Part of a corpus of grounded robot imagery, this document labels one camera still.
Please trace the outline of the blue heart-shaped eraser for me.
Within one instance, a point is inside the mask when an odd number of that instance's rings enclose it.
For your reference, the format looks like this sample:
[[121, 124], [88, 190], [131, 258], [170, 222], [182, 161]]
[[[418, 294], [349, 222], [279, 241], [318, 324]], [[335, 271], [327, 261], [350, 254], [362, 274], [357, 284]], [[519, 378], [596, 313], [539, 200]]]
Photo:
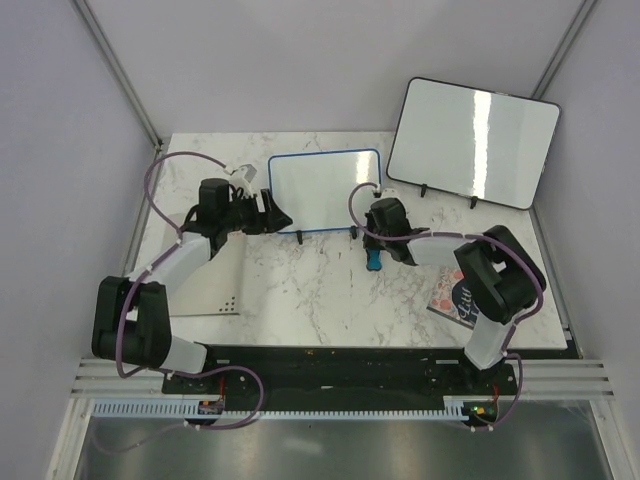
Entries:
[[382, 269], [380, 260], [381, 251], [378, 249], [366, 248], [366, 269], [370, 272], [378, 272]]

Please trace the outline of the small blue-framed whiteboard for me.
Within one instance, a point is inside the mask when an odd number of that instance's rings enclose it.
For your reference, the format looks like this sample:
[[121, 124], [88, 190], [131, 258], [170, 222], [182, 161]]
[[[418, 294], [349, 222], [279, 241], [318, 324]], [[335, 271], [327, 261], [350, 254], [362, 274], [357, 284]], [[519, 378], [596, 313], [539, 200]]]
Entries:
[[347, 230], [353, 225], [349, 199], [358, 220], [365, 221], [372, 195], [354, 188], [381, 183], [381, 158], [376, 149], [274, 155], [268, 178], [276, 205], [293, 220], [282, 234]]

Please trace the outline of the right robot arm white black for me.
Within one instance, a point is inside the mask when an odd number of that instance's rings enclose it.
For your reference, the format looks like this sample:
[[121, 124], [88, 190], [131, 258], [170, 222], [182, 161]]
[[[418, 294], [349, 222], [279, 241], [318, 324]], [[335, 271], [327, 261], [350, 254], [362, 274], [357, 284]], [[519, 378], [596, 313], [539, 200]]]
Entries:
[[504, 358], [515, 324], [543, 298], [541, 270], [504, 225], [479, 235], [433, 233], [412, 227], [403, 203], [393, 197], [376, 200], [365, 218], [365, 238], [373, 250], [384, 250], [412, 267], [461, 272], [477, 317], [457, 377], [465, 391], [483, 392], [494, 381], [492, 368]]

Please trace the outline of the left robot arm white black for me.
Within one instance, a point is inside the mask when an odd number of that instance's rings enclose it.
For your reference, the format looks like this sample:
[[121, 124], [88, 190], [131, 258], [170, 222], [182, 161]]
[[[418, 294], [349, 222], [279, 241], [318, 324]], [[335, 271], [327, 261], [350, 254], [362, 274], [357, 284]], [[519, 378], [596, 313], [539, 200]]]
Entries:
[[268, 189], [252, 194], [224, 179], [203, 180], [198, 203], [170, 247], [125, 277], [101, 281], [93, 355], [114, 361], [124, 378], [142, 369], [181, 372], [196, 392], [211, 392], [220, 371], [206, 360], [204, 345], [172, 334], [169, 297], [222, 250], [230, 234], [271, 234], [292, 224]]

